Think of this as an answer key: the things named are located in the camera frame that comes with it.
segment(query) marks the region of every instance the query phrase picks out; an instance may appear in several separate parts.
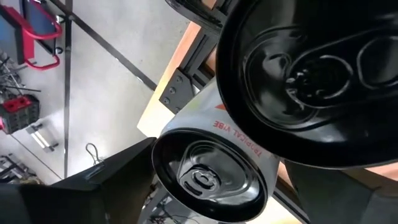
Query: red chair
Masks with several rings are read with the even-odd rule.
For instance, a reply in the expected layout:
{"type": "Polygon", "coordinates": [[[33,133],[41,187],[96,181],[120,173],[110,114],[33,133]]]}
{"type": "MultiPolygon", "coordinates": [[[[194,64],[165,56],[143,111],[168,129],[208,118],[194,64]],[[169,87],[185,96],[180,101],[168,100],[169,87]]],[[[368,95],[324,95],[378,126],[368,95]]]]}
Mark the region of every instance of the red chair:
{"type": "Polygon", "coordinates": [[[33,59],[35,57],[34,40],[56,39],[62,35],[62,28],[57,23],[57,21],[50,14],[48,14],[44,9],[42,9],[42,7],[40,6],[39,3],[32,1],[31,4],[33,4],[50,21],[52,21],[53,25],[55,26],[55,30],[56,30],[53,34],[46,34],[46,35],[35,34],[32,26],[29,24],[29,22],[26,21],[14,8],[7,7],[7,6],[0,6],[0,7],[2,7],[18,24],[21,25],[22,45],[23,45],[23,49],[24,49],[24,62],[29,67],[34,68],[36,70],[40,70],[40,71],[55,68],[60,64],[60,59],[57,55],[53,55],[53,58],[55,59],[55,63],[52,63],[50,65],[38,66],[38,65],[34,65],[32,62],[29,61],[30,59],[33,59]]]}

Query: concrete floor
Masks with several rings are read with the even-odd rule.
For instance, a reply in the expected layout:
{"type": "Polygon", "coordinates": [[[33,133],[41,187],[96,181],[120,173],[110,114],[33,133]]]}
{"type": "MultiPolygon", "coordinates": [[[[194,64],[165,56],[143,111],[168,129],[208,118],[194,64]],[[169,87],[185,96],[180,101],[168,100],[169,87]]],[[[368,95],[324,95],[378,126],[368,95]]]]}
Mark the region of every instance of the concrete floor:
{"type": "MultiPolygon", "coordinates": [[[[188,26],[188,21],[164,0],[81,0],[74,1],[73,11],[155,83],[188,26]]],[[[100,157],[109,157],[144,139],[136,126],[152,95],[88,34],[75,24],[72,28],[68,175],[93,165],[85,151],[88,142],[97,146],[100,157]]],[[[52,60],[40,46],[36,47],[36,56],[38,63],[52,60]]],[[[42,134],[60,144],[56,151],[45,153],[23,130],[14,134],[19,142],[0,133],[0,153],[14,153],[47,184],[59,181],[64,173],[63,55],[61,59],[58,68],[46,72],[27,69],[20,73],[27,88],[42,90],[35,94],[41,102],[40,122],[45,127],[42,134]]]]}

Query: gray floor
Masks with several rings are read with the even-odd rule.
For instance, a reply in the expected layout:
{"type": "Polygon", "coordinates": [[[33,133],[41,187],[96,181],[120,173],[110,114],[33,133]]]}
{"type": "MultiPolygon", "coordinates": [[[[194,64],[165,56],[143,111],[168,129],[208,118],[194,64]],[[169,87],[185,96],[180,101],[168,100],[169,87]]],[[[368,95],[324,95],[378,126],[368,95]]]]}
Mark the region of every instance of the gray floor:
{"type": "MultiPolygon", "coordinates": [[[[188,25],[164,0],[81,0],[74,1],[73,10],[156,83],[188,25]]],[[[88,142],[97,146],[100,157],[109,157],[144,139],[136,126],[152,95],[76,25],[72,35],[68,175],[92,166],[93,161],[85,151],[88,142]]],[[[40,47],[36,49],[38,63],[51,62],[46,52],[40,47]]],[[[28,88],[42,90],[36,94],[42,104],[42,133],[60,145],[48,154],[25,131],[14,134],[19,142],[0,133],[0,153],[13,152],[45,183],[51,184],[60,180],[57,176],[63,178],[64,173],[63,64],[47,72],[24,70],[21,77],[28,88]]]]}

